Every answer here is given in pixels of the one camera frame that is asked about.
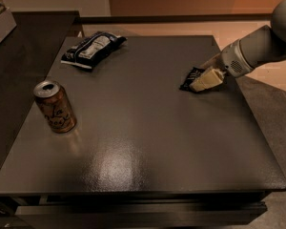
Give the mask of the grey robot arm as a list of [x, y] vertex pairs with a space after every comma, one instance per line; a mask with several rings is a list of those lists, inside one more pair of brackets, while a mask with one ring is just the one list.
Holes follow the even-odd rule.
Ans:
[[226, 75], [238, 78], [261, 65], [286, 60], [286, 0], [279, 3], [269, 26], [263, 26], [226, 46], [194, 69], [189, 88], [202, 92], [223, 83]]

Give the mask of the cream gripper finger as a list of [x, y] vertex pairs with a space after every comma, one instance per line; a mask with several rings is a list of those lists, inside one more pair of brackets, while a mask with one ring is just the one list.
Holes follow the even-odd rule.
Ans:
[[203, 64], [200, 65], [200, 68], [203, 70], [207, 70], [210, 67], [219, 68], [221, 66], [221, 54], [218, 53]]
[[220, 69], [210, 67], [190, 84], [190, 89], [196, 93], [202, 92], [223, 83], [225, 73]]

